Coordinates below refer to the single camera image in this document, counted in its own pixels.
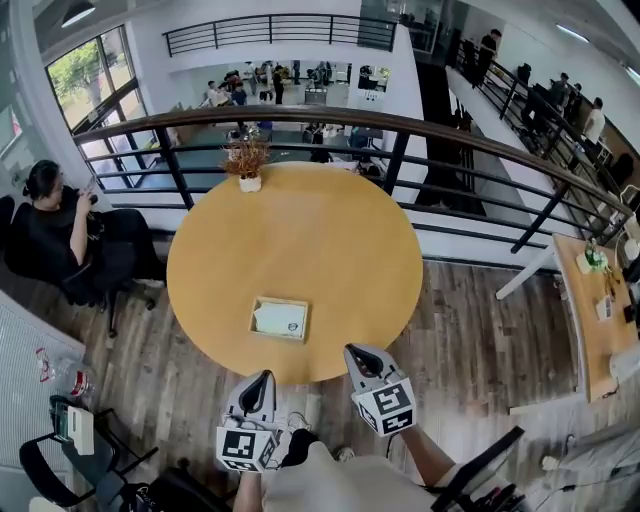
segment white desk leg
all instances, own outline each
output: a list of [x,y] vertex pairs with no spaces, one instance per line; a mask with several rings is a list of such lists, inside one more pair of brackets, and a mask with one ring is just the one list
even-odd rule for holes
[[496,299],[502,300],[507,295],[509,295],[512,291],[514,291],[518,286],[524,283],[527,279],[529,279],[533,274],[536,273],[537,270],[542,267],[542,264],[547,261],[555,251],[555,245],[553,241],[547,246],[547,248],[542,251],[536,258],[529,263],[525,268],[523,268],[520,273],[514,277],[511,281],[505,284],[502,288],[498,290],[496,293]]
[[587,397],[584,391],[578,390],[574,393],[564,395],[545,402],[536,402],[533,404],[519,405],[518,407],[509,407],[509,416],[517,416],[518,414],[529,414],[536,412],[544,412],[549,407],[566,407],[576,403],[586,402]]

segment white wall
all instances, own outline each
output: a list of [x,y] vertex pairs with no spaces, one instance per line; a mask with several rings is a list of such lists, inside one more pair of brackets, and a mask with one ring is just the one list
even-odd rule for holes
[[504,20],[476,7],[470,7],[462,30],[462,37],[480,44],[482,38],[490,34],[492,30],[497,29],[502,32],[504,25]]
[[580,82],[591,101],[599,96],[603,112],[631,145],[640,151],[640,87],[622,66],[598,51],[558,30],[546,19],[523,12],[507,0],[465,0],[506,22],[498,62],[513,71],[524,62],[531,68],[530,84],[548,87],[549,79],[566,72],[571,83]]

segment wooden floor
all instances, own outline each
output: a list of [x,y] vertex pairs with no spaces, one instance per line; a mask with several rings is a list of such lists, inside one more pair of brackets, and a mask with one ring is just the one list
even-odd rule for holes
[[[411,377],[420,425],[455,460],[469,460],[516,424],[526,430],[500,472],[526,490],[535,509],[553,489],[596,481],[588,474],[545,475],[538,469],[541,454],[560,447],[570,432],[581,436],[623,419],[638,421],[640,379],[592,406],[509,417],[509,406],[550,398],[577,384],[565,308],[553,278],[534,276],[506,300],[496,301],[495,291],[512,276],[511,271],[426,262],[418,306],[390,350]],[[139,449],[160,447],[141,478],[148,481],[187,457],[201,481],[224,481],[214,460],[215,427],[239,377],[190,342],[166,291],[152,312],[141,301],[122,300],[120,335],[109,340],[104,316],[96,310],[71,307],[55,289],[16,278],[6,269],[0,269],[0,278],[18,302],[87,345],[86,361],[100,387],[99,408],[115,408],[131,431],[131,443]],[[278,420],[303,412],[330,449],[351,445],[356,454],[384,455],[386,441],[359,419],[350,393],[345,377],[279,388]],[[417,478],[399,438],[391,458]],[[540,510],[621,510],[639,480],[556,492]]]

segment green foliage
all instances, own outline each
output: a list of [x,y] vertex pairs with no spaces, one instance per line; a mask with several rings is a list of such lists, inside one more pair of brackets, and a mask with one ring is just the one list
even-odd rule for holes
[[95,41],[86,43],[60,57],[49,66],[49,75],[60,101],[97,79],[100,57]]

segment white shirt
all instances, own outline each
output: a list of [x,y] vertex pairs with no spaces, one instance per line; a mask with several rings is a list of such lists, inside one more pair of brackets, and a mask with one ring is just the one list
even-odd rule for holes
[[602,110],[594,108],[587,118],[587,124],[589,124],[589,121],[593,121],[593,123],[588,130],[585,130],[584,135],[591,142],[597,144],[606,123],[606,119],[604,117],[604,114],[602,113]]
[[207,97],[209,98],[211,105],[214,107],[222,105],[228,100],[227,96],[223,92],[219,92],[216,89],[207,90]]

